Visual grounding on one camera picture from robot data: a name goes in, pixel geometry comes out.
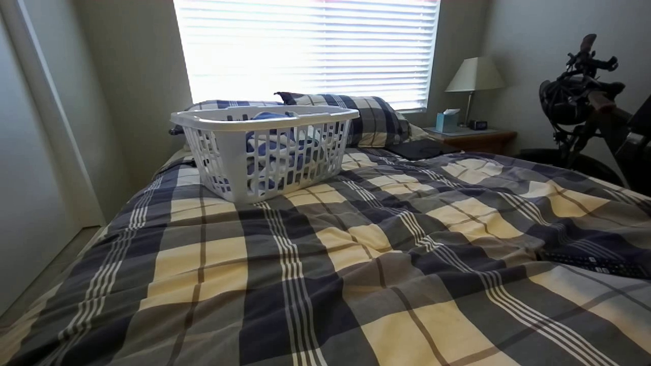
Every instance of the white blinds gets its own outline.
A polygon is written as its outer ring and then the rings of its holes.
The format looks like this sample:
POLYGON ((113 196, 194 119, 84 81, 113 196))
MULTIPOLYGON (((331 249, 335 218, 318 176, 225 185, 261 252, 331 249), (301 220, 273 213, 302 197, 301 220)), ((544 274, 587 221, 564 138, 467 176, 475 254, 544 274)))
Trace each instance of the white blinds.
POLYGON ((439 0, 175 0, 194 100, 274 92, 427 106, 439 0))

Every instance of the nightstand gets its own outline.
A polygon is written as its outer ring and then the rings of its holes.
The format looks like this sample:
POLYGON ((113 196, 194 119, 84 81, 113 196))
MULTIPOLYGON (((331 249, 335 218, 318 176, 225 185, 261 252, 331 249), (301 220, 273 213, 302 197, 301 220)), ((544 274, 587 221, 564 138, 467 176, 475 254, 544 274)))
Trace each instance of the nightstand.
POLYGON ((513 130, 460 130, 460 132, 433 132, 433 137, 462 150, 488 150, 503 155, 508 143, 516 137, 513 130))

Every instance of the plaid bedspread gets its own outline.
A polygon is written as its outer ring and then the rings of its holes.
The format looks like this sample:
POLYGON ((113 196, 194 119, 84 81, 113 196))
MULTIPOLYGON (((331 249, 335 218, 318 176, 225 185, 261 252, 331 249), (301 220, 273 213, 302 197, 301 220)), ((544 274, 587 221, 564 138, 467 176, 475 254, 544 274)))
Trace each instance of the plaid bedspread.
POLYGON ((349 150, 321 185, 234 208, 179 159, 0 365, 649 365, 649 216, 626 190, 463 152, 349 150))

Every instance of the lamp shade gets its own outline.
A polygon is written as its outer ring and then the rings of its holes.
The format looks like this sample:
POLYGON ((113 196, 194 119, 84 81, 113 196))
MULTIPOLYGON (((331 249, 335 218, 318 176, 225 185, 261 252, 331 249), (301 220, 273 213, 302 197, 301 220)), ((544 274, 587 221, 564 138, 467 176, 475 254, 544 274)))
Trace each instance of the lamp shade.
POLYGON ((505 79, 490 57, 472 57, 463 59, 460 69, 453 74, 448 92, 499 90, 503 85, 505 79))

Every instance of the lamp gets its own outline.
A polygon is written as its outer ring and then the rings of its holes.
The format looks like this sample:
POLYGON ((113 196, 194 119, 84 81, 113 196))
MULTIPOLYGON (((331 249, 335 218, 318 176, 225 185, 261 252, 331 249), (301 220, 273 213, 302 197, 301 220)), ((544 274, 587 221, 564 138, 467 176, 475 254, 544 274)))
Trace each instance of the lamp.
POLYGON ((466 120, 470 120, 472 95, 479 90, 499 90, 505 85, 505 79, 497 72, 490 57, 472 57, 463 59, 460 69, 453 74, 452 81, 448 83, 446 92, 466 92, 466 120))

